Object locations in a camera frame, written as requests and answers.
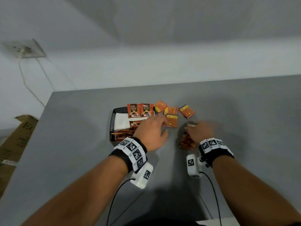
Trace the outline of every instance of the electrical outlet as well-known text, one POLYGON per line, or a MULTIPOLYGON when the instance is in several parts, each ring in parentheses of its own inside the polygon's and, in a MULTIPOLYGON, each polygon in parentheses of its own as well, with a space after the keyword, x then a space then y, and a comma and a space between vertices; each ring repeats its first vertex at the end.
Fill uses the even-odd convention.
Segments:
POLYGON ((45 53, 38 42, 32 40, 16 40, 2 42, 2 45, 16 58, 19 58, 22 50, 21 58, 41 58, 45 57, 45 53))

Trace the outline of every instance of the table surface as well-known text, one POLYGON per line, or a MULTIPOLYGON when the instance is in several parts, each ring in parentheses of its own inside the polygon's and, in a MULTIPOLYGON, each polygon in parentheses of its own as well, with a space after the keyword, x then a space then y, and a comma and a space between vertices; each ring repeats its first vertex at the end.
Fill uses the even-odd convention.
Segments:
MULTIPOLYGON (((105 159, 112 110, 127 103, 188 104, 192 121, 214 121, 216 136, 237 160, 301 208, 301 76, 55 92, 0 201, 0 225, 20 225, 42 204, 105 159)), ((179 114, 179 125, 186 119, 179 114)), ((145 190, 126 184, 117 195, 110 224, 143 216, 203 220, 218 217, 206 177, 187 175, 188 153, 177 147, 179 129, 148 153, 154 172, 145 190)), ((210 168, 222 217, 232 216, 210 168)), ((107 210, 97 225, 103 224, 107 210)))

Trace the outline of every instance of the hand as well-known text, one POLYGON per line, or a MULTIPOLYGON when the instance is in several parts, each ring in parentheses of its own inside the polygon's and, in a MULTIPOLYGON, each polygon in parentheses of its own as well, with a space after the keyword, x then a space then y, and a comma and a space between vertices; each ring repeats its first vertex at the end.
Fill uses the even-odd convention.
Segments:
POLYGON ((146 147, 148 152, 155 151, 163 146, 168 138, 168 131, 161 133, 162 124, 167 124, 165 116, 157 115, 143 120, 134 133, 146 147))
POLYGON ((191 139, 196 143, 200 143, 204 139, 214 137, 211 124, 205 121, 199 121, 196 127, 188 126, 185 128, 185 130, 190 135, 191 139))

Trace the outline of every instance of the brown cardboard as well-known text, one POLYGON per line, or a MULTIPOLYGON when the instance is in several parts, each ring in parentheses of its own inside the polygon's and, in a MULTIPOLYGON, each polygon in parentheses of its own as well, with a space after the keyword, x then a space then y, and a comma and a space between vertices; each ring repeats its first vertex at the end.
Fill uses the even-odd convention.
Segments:
POLYGON ((30 115, 15 117, 21 124, 0 146, 0 198, 16 166, 2 163, 3 160, 18 162, 37 125, 38 120, 30 115))

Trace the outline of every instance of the person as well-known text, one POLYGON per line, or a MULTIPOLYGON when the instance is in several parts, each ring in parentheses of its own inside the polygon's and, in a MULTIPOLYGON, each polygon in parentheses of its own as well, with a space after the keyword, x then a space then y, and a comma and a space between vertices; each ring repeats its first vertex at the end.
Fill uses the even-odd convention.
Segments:
MULTIPOLYGON (((141 122, 134 137, 144 144, 148 152, 155 151, 168 138, 167 130, 161 133, 161 126, 166 122, 164 116, 150 117, 141 122)), ((186 131, 196 143, 215 137, 212 127, 204 121, 199 121, 196 127, 188 127, 186 131)), ((240 225, 301 225, 301 215, 294 207, 233 157, 222 154, 210 164, 240 225)), ((49 200, 22 226, 94 225, 128 172, 122 158, 110 155, 49 200)))

